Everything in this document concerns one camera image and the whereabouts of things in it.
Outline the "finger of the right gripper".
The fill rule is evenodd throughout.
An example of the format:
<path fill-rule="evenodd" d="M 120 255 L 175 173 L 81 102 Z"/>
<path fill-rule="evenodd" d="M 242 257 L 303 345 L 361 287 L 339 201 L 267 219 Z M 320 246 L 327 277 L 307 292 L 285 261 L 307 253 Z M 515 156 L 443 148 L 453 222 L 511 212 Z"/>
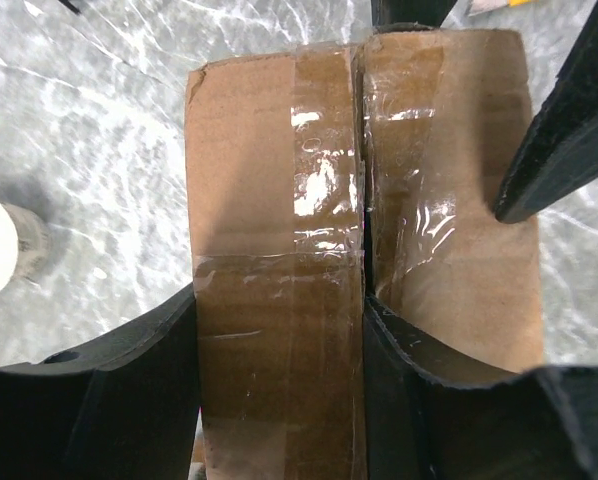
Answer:
<path fill-rule="evenodd" d="M 372 25 L 401 23 L 439 27 L 454 7 L 454 0 L 372 0 Z"/>
<path fill-rule="evenodd" d="M 598 2 L 504 176 L 495 218 L 522 222 L 598 178 Z"/>

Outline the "brown cardboard express box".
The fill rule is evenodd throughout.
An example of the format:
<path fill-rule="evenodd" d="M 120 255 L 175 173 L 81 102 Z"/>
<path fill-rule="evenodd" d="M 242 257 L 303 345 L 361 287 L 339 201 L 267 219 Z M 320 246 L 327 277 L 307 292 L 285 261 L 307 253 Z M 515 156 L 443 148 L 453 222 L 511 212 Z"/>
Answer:
<path fill-rule="evenodd" d="M 487 365 L 542 363 L 538 225 L 492 211 L 527 83 L 512 30 L 383 33 L 191 73 L 210 478 L 373 479 L 367 296 Z"/>

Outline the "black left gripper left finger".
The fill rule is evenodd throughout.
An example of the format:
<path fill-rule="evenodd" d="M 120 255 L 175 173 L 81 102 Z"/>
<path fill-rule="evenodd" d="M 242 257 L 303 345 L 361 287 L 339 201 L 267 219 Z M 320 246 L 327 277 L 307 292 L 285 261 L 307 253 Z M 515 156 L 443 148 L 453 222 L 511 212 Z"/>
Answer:
<path fill-rule="evenodd" d="M 0 479 L 185 479 L 199 408 L 185 287 L 91 341 L 0 367 Z"/>

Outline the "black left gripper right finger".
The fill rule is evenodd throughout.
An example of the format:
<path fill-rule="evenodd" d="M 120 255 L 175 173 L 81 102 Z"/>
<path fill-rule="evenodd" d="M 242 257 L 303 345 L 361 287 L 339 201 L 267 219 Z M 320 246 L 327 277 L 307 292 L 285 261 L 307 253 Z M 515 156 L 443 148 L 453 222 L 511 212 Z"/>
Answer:
<path fill-rule="evenodd" d="M 373 479 L 598 479 L 598 366 L 513 374 L 434 339 L 367 296 Z"/>

